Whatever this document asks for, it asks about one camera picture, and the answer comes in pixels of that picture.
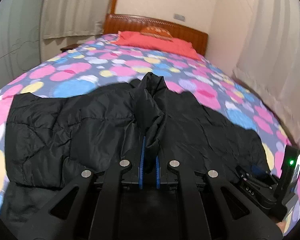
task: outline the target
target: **orange patterned cushion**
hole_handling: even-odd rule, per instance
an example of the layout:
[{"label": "orange patterned cushion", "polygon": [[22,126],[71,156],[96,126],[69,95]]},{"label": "orange patterned cushion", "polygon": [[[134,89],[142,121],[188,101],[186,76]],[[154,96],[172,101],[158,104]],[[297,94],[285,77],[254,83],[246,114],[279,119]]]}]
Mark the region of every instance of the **orange patterned cushion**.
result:
[{"label": "orange patterned cushion", "polygon": [[166,29],[156,26],[145,27],[140,32],[143,35],[152,36],[163,40],[171,41],[173,38],[170,32],[168,32]]}]

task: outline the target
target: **blue strip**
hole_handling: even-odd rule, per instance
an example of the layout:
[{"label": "blue strip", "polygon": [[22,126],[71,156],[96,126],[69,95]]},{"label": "blue strip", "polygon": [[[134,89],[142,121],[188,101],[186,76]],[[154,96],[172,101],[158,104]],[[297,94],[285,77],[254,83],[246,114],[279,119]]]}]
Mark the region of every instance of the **blue strip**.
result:
[{"label": "blue strip", "polygon": [[160,188],[160,165],[159,165],[159,157],[157,156],[155,159],[155,168],[157,173],[157,189]]},{"label": "blue strip", "polygon": [[139,188],[142,189],[143,186],[143,160],[145,156],[145,144],[146,137],[143,137],[142,150],[141,150],[141,160],[140,160],[140,168],[139,168]]}]

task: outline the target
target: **pillow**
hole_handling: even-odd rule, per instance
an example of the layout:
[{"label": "pillow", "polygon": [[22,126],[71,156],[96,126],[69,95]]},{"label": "pillow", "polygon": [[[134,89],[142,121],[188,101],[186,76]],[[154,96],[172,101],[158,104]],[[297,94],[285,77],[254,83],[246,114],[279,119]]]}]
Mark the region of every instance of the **pillow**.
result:
[{"label": "pillow", "polygon": [[158,39],[163,39],[168,41],[171,41],[173,38],[170,32],[168,32],[166,29],[161,27],[156,27],[156,26],[145,27],[140,31],[140,33],[146,36],[152,36]]},{"label": "pillow", "polygon": [[118,34],[118,39],[116,41],[112,41],[111,43],[121,46],[160,50],[196,60],[201,60],[197,52],[192,47],[191,42],[177,38],[172,38],[171,41],[167,41],[142,35],[140,32],[131,31],[119,32]]}]

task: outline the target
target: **wall outlet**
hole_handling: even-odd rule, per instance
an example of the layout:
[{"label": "wall outlet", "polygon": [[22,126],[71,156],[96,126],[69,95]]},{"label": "wall outlet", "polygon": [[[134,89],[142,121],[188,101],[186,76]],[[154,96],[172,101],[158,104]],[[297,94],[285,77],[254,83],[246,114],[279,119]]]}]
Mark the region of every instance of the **wall outlet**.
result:
[{"label": "wall outlet", "polygon": [[176,14],[176,13],[173,15],[173,18],[182,22],[186,21],[186,18],[183,15]]}]

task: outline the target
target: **robotic device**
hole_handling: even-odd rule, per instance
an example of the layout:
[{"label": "robotic device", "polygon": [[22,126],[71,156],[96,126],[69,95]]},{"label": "robotic device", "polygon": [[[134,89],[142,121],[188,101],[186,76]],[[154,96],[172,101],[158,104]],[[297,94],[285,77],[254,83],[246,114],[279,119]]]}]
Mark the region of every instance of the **robotic device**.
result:
[{"label": "robotic device", "polygon": [[[106,171],[83,171],[31,217],[18,239],[279,240],[268,215],[280,220],[293,204],[300,150],[287,147],[285,161],[281,179],[238,167],[234,186],[217,171],[201,174],[169,156],[158,156],[153,173],[143,174],[143,151],[128,153]],[[0,239],[16,239],[1,220]]]}]

